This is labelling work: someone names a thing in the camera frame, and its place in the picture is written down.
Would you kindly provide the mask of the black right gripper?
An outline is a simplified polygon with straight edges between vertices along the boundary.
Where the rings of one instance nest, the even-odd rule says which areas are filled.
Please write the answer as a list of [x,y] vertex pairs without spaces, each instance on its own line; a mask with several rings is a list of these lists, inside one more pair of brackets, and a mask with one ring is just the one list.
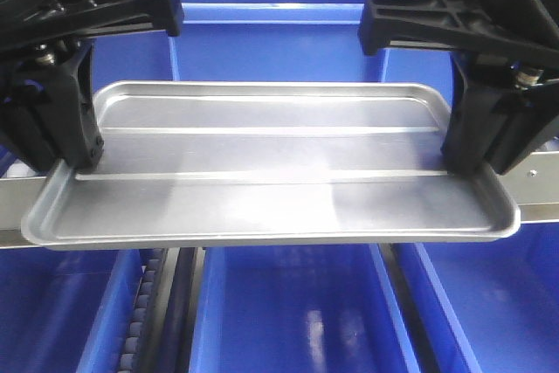
[[453,173],[504,175],[558,135],[558,0],[366,0],[358,37],[368,56],[457,51],[441,148]]

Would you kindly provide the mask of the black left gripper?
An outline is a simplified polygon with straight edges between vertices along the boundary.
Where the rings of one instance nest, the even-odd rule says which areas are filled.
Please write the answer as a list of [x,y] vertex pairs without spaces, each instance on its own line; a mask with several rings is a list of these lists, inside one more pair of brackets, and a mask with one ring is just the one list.
[[176,37],[181,25],[181,0],[1,0],[8,150],[37,172],[59,160],[95,168],[104,140],[93,107],[94,42],[81,39],[138,31]]

